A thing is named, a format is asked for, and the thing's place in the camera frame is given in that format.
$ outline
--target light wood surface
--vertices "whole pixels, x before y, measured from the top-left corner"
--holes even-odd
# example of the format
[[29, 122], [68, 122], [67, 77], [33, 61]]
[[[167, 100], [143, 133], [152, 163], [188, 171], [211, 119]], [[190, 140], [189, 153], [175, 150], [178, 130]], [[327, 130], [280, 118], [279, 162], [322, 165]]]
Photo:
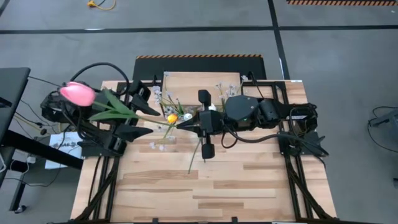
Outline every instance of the light wood surface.
[[[189, 85], [201, 83], [200, 86], [189, 92], [185, 88], [177, 88], [186, 85], [185, 79], [175, 79], [173, 94], [180, 99], [192, 100], [187, 103], [195, 104], [197, 89], [213, 90], [215, 84], [208, 83], [205, 86], [197, 81], [202, 73], [190, 75], [192, 80]], [[237, 73], [224, 75], [233, 76], [229, 80], [235, 80], [238, 76]], [[290, 103], [307, 102], [303, 83], [285, 83]], [[117, 82], [106, 81], [103, 86], [116, 89]], [[272, 98], [271, 88], [260, 88], [264, 97]], [[259, 96], [255, 87], [244, 88], [244, 91], [246, 95]], [[149, 105], [160, 112], [153, 95]], [[164, 121], [161, 116], [148, 117]], [[213, 136], [215, 158], [204, 163], [199, 148], [191, 173], [188, 174], [198, 142], [196, 134], [175, 129], [173, 135], [177, 137], [176, 141], [167, 142], [166, 150], [160, 151], [158, 147], [151, 149], [149, 143], [162, 139], [166, 128], [158, 131], [156, 124], [147, 121], [139, 121], [138, 125], [156, 130], [129, 144], [121, 158], [112, 222], [151, 222], [155, 217], [160, 222], [230, 222], [231, 217], [249, 222], [294, 220], [285, 162], [279, 154], [276, 139], [259, 144], [238, 141], [235, 147], [224, 149], [220, 143], [221, 136]], [[277, 129], [255, 129], [239, 135], [256, 139], [276, 132]], [[232, 142], [233, 137], [226, 135], [226, 144]], [[88, 203], [96, 160], [89, 158], [84, 161], [71, 218], [79, 215]], [[313, 156], [302, 156], [302, 160], [309, 191], [326, 212], [335, 216], [323, 165]], [[103, 199], [100, 217], [104, 214], [107, 195]], [[298, 196], [302, 216], [305, 217], [299, 190]]]

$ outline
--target pink tulip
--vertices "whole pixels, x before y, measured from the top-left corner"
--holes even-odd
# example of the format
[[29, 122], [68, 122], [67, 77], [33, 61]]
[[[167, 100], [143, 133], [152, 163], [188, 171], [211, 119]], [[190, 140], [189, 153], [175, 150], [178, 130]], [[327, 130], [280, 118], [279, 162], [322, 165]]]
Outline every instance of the pink tulip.
[[60, 89], [60, 93], [78, 106], [90, 106], [95, 99], [95, 92], [92, 88], [77, 82], [68, 82], [66, 87]]

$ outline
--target wooden table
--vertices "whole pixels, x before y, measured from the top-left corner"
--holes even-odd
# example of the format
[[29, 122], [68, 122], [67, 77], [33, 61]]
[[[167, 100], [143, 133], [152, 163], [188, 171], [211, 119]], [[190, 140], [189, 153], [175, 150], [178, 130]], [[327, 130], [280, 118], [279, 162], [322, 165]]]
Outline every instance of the wooden table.
[[[168, 90], [186, 101], [184, 103], [194, 105], [198, 103], [196, 89], [214, 90], [218, 79], [239, 85], [238, 73], [223, 73], [220, 76], [172, 73], [169, 78]], [[103, 87], [115, 90], [117, 84], [116, 81], [105, 81]], [[285, 84], [290, 103], [307, 102], [302, 82], [287, 80]], [[271, 88], [260, 89], [264, 97], [272, 98]], [[259, 96], [255, 87], [244, 88], [244, 92], [249, 96]], [[153, 94], [149, 105], [160, 112]], [[161, 116], [150, 118], [164, 121]], [[147, 121], [139, 121], [138, 126], [155, 131], [129, 144], [121, 158], [112, 222], [151, 222], [152, 218], [159, 218], [160, 222], [230, 222], [231, 217], [248, 222], [294, 220], [285, 162], [276, 139], [259, 144], [238, 141], [235, 147], [225, 149], [220, 143], [221, 136], [213, 136], [216, 156], [204, 163], [199, 149], [188, 174], [198, 142], [196, 134], [175, 129], [173, 135], [177, 140], [160, 151], [152, 149], [149, 143], [161, 139], [166, 128], [158, 131], [156, 124]], [[277, 131], [277, 128], [255, 129], [239, 135], [256, 139]], [[232, 142], [233, 137], [226, 135], [226, 144]], [[84, 161], [71, 218], [79, 215], [88, 203], [96, 160], [88, 158]], [[327, 213], [335, 216], [323, 165], [313, 156], [302, 156], [302, 160], [309, 191]], [[305, 217], [302, 195], [298, 189], [297, 192], [300, 210]], [[107, 195], [106, 192], [103, 197], [100, 218], [104, 217]]]

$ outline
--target yellow black warning stripe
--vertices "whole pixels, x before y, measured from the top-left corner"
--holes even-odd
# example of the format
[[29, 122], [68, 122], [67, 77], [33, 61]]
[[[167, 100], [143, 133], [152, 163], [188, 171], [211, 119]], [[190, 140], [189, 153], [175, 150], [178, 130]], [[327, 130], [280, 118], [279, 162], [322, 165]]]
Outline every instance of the yellow black warning stripe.
[[303, 1], [289, 0], [288, 4], [313, 6], [398, 6], [395, 1]]
[[137, 59], [144, 58], [221, 58], [221, 57], [260, 57], [261, 54], [215, 54], [215, 55], [140, 55]]

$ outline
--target gray floor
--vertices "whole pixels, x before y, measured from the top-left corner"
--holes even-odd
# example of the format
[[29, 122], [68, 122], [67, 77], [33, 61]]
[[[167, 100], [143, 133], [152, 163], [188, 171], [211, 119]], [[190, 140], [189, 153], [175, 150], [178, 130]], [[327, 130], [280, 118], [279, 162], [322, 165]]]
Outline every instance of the gray floor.
[[[274, 2], [280, 26], [398, 23], [396, 7], [290, 6], [283, 0]], [[118, 0], [109, 12], [88, 9], [85, 3], [11, 0], [0, 17], [0, 29], [272, 24], [265, 0]], [[396, 223], [398, 190], [392, 178], [398, 177], [398, 154], [375, 146], [366, 124], [372, 118], [372, 108], [398, 105], [398, 30], [283, 31], [281, 35], [291, 79], [303, 80], [309, 101], [318, 105], [318, 132], [326, 136], [323, 146], [331, 154], [326, 165], [338, 216]], [[272, 31], [0, 35], [0, 67], [30, 67], [32, 76], [57, 83], [67, 81], [92, 62], [112, 62], [132, 74], [135, 57], [152, 54], [263, 54], [268, 78], [282, 78]], [[82, 76], [94, 86], [102, 80], [119, 79], [108, 68], [92, 69]], [[23, 99], [39, 111], [39, 103], [50, 90], [51, 86], [31, 80]], [[35, 119], [25, 105], [17, 110]], [[25, 128], [37, 135], [34, 129]], [[24, 134], [15, 123], [11, 129]], [[382, 126], [372, 132], [379, 142], [398, 150], [388, 130], [388, 126]], [[5, 181], [0, 190], [2, 223], [67, 220], [77, 181], [78, 172], [63, 170], [49, 188], [26, 188], [22, 202], [30, 210], [20, 215], [7, 211], [16, 183]]]

